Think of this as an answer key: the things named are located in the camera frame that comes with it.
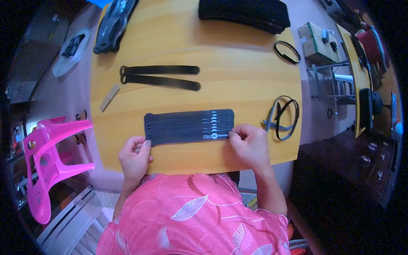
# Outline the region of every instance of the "wooden cabinet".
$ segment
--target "wooden cabinet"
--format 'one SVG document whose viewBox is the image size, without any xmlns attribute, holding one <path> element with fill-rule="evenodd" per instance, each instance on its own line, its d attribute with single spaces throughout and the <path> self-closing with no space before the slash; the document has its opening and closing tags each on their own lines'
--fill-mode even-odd
<svg viewBox="0 0 408 255">
<path fill-rule="evenodd" d="M 386 187 L 393 172 L 395 146 L 395 141 L 367 132 L 354 138 L 353 131 L 348 129 L 330 139 L 303 144 L 299 150 L 322 168 L 367 191 L 377 203 L 386 207 L 389 198 Z"/>
<path fill-rule="evenodd" d="M 288 199 L 326 254 L 378 253 L 397 142 L 353 130 L 299 147 Z"/>
</svg>

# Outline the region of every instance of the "woman's left hand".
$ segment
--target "woman's left hand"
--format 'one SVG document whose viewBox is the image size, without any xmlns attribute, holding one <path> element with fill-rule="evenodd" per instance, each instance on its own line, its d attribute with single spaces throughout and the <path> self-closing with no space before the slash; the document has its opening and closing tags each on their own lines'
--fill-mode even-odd
<svg viewBox="0 0 408 255">
<path fill-rule="evenodd" d="M 124 174 L 124 182 L 129 182 L 135 188 L 140 184 L 147 172 L 147 165 L 153 160 L 150 155 L 151 141 L 144 137 L 129 138 L 118 152 L 120 165 Z"/>
</svg>

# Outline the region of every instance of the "finger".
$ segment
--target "finger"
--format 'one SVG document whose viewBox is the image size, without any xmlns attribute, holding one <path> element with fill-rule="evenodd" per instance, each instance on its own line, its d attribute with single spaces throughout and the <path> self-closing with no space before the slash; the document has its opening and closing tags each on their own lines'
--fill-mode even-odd
<svg viewBox="0 0 408 255">
<path fill-rule="evenodd" d="M 234 131 L 228 133 L 228 140 L 231 146 L 236 149 L 245 144 L 246 142 L 241 139 L 241 137 Z"/>
<path fill-rule="evenodd" d="M 142 158 L 146 158 L 148 160 L 150 156 L 152 142 L 151 140 L 147 140 L 143 143 L 142 147 L 140 148 L 138 156 Z"/>
<path fill-rule="evenodd" d="M 250 125 L 250 124 L 241 124 L 241 125 L 238 125 L 238 126 L 236 126 L 236 127 L 234 127 L 232 129 L 232 131 L 234 131 L 235 133 L 238 133 L 240 135 L 243 134 L 243 135 L 246 135 L 246 136 L 248 136 L 249 134 L 251 134 L 255 130 L 257 130 L 257 128 Z"/>
<path fill-rule="evenodd" d="M 133 152 L 137 145 L 143 143 L 145 140 L 146 138 L 142 136 L 133 136 L 125 142 L 122 150 L 125 152 Z"/>
</svg>

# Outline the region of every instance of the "wooden table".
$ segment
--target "wooden table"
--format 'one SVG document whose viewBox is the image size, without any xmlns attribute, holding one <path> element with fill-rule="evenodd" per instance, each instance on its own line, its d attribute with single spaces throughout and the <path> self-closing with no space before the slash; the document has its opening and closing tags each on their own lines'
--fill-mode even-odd
<svg viewBox="0 0 408 255">
<path fill-rule="evenodd" d="M 235 125 L 261 127 L 261 120 L 281 95 L 297 100 L 300 118 L 288 140 L 279 141 L 269 131 L 271 164 L 295 160 L 302 123 L 300 72 L 273 51 L 276 40 L 295 45 L 290 29 L 275 36 L 241 24 L 200 20 L 198 0 L 140 0 L 119 51 L 92 55 L 91 118 L 104 168 L 122 171 L 117 153 L 127 138 L 144 136 L 146 113 L 233 109 Z M 279 46 L 279 50 L 296 59 L 290 49 Z M 197 81 L 202 87 L 195 92 L 128 83 L 102 113 L 99 106 L 113 84 L 120 83 L 122 65 L 195 65 L 200 67 L 198 75 L 161 76 Z M 291 125 L 293 105 L 284 115 L 280 125 Z M 225 140 L 157 146 L 151 153 L 154 161 L 149 174 L 246 169 Z"/>
<path fill-rule="evenodd" d="M 353 42 L 351 41 L 351 34 L 343 27 L 336 24 L 337 29 L 340 32 L 341 39 L 343 40 L 344 50 L 348 55 L 350 62 L 351 73 L 353 75 L 354 88 L 355 88 L 355 99 L 356 99 L 356 128 L 355 128 L 355 138 L 357 138 L 364 130 L 365 127 L 360 128 L 360 90 L 361 89 L 371 89 L 370 86 L 370 74 L 365 68 L 360 67 L 358 55 L 356 49 L 354 48 Z"/>
</svg>

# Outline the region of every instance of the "cardboard piece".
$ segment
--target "cardboard piece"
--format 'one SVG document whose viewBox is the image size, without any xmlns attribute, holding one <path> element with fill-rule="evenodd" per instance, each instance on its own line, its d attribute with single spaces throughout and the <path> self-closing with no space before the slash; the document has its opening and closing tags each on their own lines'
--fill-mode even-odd
<svg viewBox="0 0 408 255">
<path fill-rule="evenodd" d="M 111 102 L 111 100 L 115 97 L 116 93 L 120 90 L 120 86 L 118 83 L 115 83 L 109 93 L 106 95 L 106 97 L 103 99 L 101 106 L 99 109 L 101 112 L 104 112 L 108 104 Z"/>
<path fill-rule="evenodd" d="M 329 34 L 329 42 L 323 43 L 322 29 L 315 24 L 308 22 L 299 28 L 300 41 L 305 58 L 310 59 L 316 63 L 336 64 L 341 62 L 339 49 L 341 45 L 337 42 L 333 35 Z M 330 43 L 335 42 L 337 45 L 337 52 L 333 50 Z"/>
</svg>

